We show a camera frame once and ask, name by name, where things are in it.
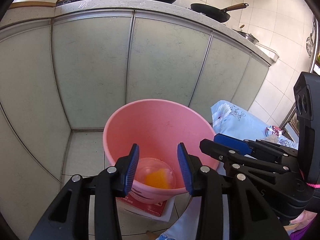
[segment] ribbed blue pad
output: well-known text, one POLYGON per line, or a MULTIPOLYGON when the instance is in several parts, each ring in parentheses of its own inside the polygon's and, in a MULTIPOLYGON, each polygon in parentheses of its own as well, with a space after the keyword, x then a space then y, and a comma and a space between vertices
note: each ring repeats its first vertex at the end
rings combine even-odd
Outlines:
POLYGON ((139 161, 139 146, 137 145, 133 151, 132 158, 130 160, 127 173, 125 174, 124 182, 124 193, 127 195, 131 191, 134 176, 136 174, 136 169, 139 161))
POLYGON ((192 173, 190 171, 188 162, 186 160, 186 157, 184 155, 184 152, 180 143, 178 144, 177 154, 178 154, 178 161, 179 161, 179 166, 182 173, 184 185, 186 187, 186 190, 189 192, 189 194, 192 195, 193 193, 192 173))
POLYGON ((224 146, 233 148, 238 151, 241 155, 251 154, 251 149, 248 144, 244 141, 238 140, 236 138, 218 133, 214 136, 213 141, 216 143, 220 143, 224 146))

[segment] pink bucket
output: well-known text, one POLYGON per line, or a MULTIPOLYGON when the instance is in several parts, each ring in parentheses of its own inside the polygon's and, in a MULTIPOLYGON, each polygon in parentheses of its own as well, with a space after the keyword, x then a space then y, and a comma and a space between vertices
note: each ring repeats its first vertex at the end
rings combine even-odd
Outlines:
POLYGON ((133 181, 130 194, 143 203, 159 203, 187 192, 177 158, 177 146, 183 142, 189 154, 203 165, 217 169, 218 161, 199 149, 202 139, 213 140, 215 132, 198 113, 175 102, 144 99, 115 111, 103 131, 103 147, 111 165, 129 154, 133 143, 139 145, 140 158, 156 158, 167 163, 176 177, 175 189, 161 189, 133 181))

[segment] camera lens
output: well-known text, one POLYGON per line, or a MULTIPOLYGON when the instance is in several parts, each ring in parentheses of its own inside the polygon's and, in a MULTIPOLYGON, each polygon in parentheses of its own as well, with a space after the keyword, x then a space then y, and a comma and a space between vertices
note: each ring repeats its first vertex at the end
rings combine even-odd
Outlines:
POLYGON ((307 113, 307 110, 308 110, 308 105, 307 105, 307 99, 305 97, 305 95, 303 95, 302 97, 302 108, 304 110, 305 113, 307 113))
POLYGON ((299 114, 302 114, 302 104, 301 104, 301 97, 300 96, 298 96, 297 105, 298 105, 299 114))

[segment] red book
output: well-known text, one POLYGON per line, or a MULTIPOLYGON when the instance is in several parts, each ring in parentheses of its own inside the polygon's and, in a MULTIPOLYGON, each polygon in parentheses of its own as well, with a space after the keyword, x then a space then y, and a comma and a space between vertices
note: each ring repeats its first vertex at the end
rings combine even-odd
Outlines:
POLYGON ((167 201, 163 201, 157 204, 146 204, 136 200, 130 194, 125 198, 120 197, 117 199, 156 217, 161 217, 165 204, 167 203, 167 201))

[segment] blue gripper pad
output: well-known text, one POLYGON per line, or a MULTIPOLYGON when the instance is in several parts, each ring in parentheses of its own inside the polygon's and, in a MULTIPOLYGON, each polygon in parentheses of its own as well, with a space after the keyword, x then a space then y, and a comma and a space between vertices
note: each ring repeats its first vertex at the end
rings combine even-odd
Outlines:
POLYGON ((213 138, 213 141, 216 143, 220 143, 224 146, 233 148, 237 150, 238 153, 241 155, 250 155, 252 151, 246 142, 221 133, 216 134, 213 138))

